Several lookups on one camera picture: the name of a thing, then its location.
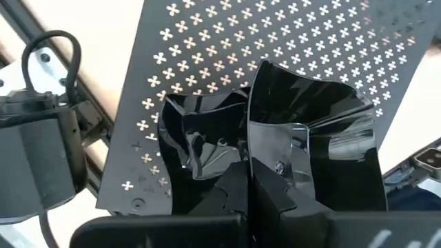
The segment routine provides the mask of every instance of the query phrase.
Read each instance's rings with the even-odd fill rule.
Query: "black cable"
[[[81,62],[81,46],[78,40],[68,32],[62,30],[53,30],[49,32],[45,32],[33,41],[31,41],[25,47],[23,54],[21,55],[21,72],[23,73],[23,78],[25,80],[26,89],[35,92],[32,81],[30,80],[29,75],[29,57],[32,51],[37,48],[38,44],[46,39],[52,37],[65,37],[70,40],[73,47],[73,55],[70,63],[70,67],[68,68],[68,75],[65,78],[65,87],[66,94],[68,96],[68,100],[70,105],[74,105],[76,103],[76,92],[75,92],[75,80],[78,75],[80,62]],[[57,242],[54,238],[54,234],[52,233],[48,220],[48,213],[45,211],[44,213],[39,215],[39,222],[41,233],[43,234],[44,240],[49,248],[58,248]]]
[[[23,54],[21,55],[21,72],[23,73],[23,77],[25,79],[26,89],[35,91],[29,75],[29,68],[28,68],[29,57],[32,51],[38,46],[40,42],[52,37],[65,37],[68,38],[69,41],[72,43],[73,55],[72,55],[70,67],[68,68],[68,75],[66,76],[65,79],[65,87],[66,87],[66,94],[68,96],[69,103],[71,105],[74,105],[76,103],[76,94],[74,88],[75,88],[75,80],[80,68],[81,46],[78,40],[73,35],[71,35],[66,31],[62,31],[62,30],[48,31],[43,33],[33,41],[31,41],[29,44],[27,44],[25,50],[23,51]]]
[[[54,238],[54,234],[50,229],[48,213],[45,211],[43,214],[40,214],[39,219],[40,219],[41,234],[43,234],[43,238],[46,241],[48,247],[59,248],[57,241]]]

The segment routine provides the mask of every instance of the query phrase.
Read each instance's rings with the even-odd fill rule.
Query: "white surface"
[[[441,137],[441,51],[433,48],[418,66],[379,151],[383,173]]]
[[[40,60],[40,55],[46,53],[50,56],[50,61],[44,63]],[[44,93],[51,91],[61,95],[65,88],[59,80],[65,78],[67,74],[64,65],[57,59],[54,52],[49,48],[42,48],[33,52],[29,58],[29,75],[34,88],[37,92]],[[0,87],[0,96],[8,92],[25,88],[25,81],[21,73],[21,62],[16,61],[0,70],[0,79],[4,86]]]

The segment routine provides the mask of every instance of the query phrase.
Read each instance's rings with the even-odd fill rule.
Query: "small hole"
[[[406,32],[411,32],[413,30],[412,23],[407,24],[406,26]]]
[[[227,141],[224,138],[220,138],[218,140],[218,146],[220,146],[220,147],[227,146]]]
[[[423,4],[419,3],[419,4],[415,5],[415,10],[416,11],[421,11],[423,9],[423,7],[424,7]]]
[[[61,86],[66,86],[66,79],[60,79],[59,83],[61,84]]]
[[[392,25],[397,25],[398,22],[399,22],[398,17],[395,17],[395,18],[392,20]]]
[[[47,63],[50,61],[50,56],[48,54],[43,53],[40,55],[40,59],[42,62]]]

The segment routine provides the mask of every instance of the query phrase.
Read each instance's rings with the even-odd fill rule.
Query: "perforated metal plate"
[[[262,58],[300,75],[355,85],[376,105],[377,139],[382,141],[433,36],[440,4],[148,1],[97,206],[124,213],[169,214],[171,183],[156,140],[164,96],[247,86]],[[134,207],[134,199],[146,204]]]

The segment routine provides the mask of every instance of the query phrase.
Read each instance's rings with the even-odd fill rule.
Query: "metal screw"
[[[132,207],[135,210],[140,210],[145,207],[145,201],[143,199],[137,198],[132,201]]]
[[[220,138],[218,140],[218,146],[220,146],[220,147],[227,146],[227,141],[224,138]]]
[[[62,86],[66,86],[66,79],[60,79],[59,82]]]
[[[47,63],[50,61],[50,56],[48,54],[43,53],[40,55],[40,59],[42,62]]]
[[[277,161],[275,169],[277,174],[282,175],[285,172],[285,164],[280,161]]]

